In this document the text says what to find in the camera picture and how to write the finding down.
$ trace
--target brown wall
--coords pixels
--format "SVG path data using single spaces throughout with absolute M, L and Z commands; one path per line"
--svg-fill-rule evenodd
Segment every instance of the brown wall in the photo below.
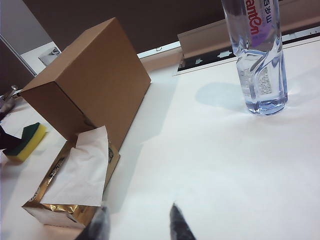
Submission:
M 85 29 L 117 17 L 137 53 L 224 18 L 221 0 L 23 0 L 63 50 Z
M 15 84 L 22 89 L 34 76 L 0 40 L 0 96 Z

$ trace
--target tissue box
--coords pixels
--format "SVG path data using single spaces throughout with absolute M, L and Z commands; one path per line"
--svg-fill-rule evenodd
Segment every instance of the tissue box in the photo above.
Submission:
M 120 149 L 150 81 L 112 18 L 82 33 L 20 94 L 68 141 L 105 125 Z
M 84 228 L 89 224 L 97 210 L 96 206 L 40 203 L 48 187 L 51 184 L 54 184 L 57 172 L 64 164 L 64 159 L 68 156 L 70 149 L 74 146 L 74 143 L 65 143 L 33 197 L 22 206 L 27 212 L 37 218 L 39 222 L 44 225 Z M 107 183 L 111 178 L 119 157 L 120 155 L 117 149 L 109 143 L 109 163 L 106 171 L 104 188 L 106 188 Z

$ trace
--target plastic water bottle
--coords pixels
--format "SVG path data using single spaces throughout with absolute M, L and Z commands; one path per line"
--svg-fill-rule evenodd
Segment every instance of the plastic water bottle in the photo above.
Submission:
M 279 112 L 288 91 L 278 0 L 222 0 L 222 5 L 248 109 Z

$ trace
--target green scouring pad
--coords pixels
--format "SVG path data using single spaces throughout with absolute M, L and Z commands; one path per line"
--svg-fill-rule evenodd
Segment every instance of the green scouring pad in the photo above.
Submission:
M 46 134 L 46 127 L 39 122 L 23 128 L 21 142 L 13 148 L 3 150 L 8 159 L 23 162 L 29 157 Z

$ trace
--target table surface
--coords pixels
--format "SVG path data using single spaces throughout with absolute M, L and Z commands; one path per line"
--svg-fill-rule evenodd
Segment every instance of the table surface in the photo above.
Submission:
M 320 238 L 320 38 L 284 50 L 288 103 L 273 116 L 245 107 L 236 62 L 152 84 L 120 149 L 104 199 L 110 239 L 170 239 L 173 203 L 200 240 Z M 20 136 L 40 122 L 43 141 L 22 164 L 1 155 L 1 239 L 74 239 L 79 229 L 43 226 L 21 206 L 65 140 L 26 102 L 1 125 Z

